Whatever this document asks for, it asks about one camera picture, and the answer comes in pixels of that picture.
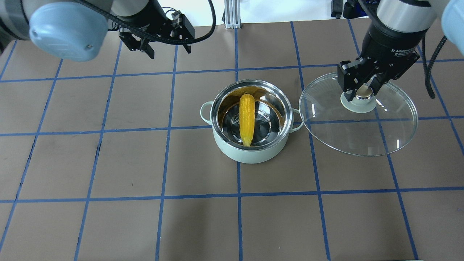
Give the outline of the glass pot lid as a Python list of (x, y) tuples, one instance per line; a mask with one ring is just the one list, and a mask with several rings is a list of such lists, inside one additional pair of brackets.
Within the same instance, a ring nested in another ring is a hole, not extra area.
[(314, 138), (340, 152), (366, 157), (387, 155), (411, 142), (419, 116), (401, 88), (387, 83), (374, 95), (366, 83), (352, 101), (347, 96), (335, 72), (303, 90), (300, 116)]

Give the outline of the pale green metal pot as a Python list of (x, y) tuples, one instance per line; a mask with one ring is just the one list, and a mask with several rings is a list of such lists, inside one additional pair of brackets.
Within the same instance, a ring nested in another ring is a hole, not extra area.
[(294, 109), (282, 90), (257, 79), (240, 80), (223, 89), (199, 114), (212, 127), (214, 140), (227, 157), (255, 164), (283, 150), (295, 126)]

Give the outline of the yellow corn cob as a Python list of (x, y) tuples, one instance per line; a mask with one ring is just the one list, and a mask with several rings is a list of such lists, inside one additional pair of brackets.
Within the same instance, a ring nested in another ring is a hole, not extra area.
[(250, 94), (239, 99), (239, 133), (244, 146), (251, 146), (255, 125), (255, 100)]

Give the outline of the aluminium frame post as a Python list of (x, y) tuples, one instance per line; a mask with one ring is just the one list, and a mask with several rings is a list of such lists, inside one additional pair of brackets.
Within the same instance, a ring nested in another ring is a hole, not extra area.
[(224, 0), (224, 25), (227, 29), (242, 28), (240, 0)]

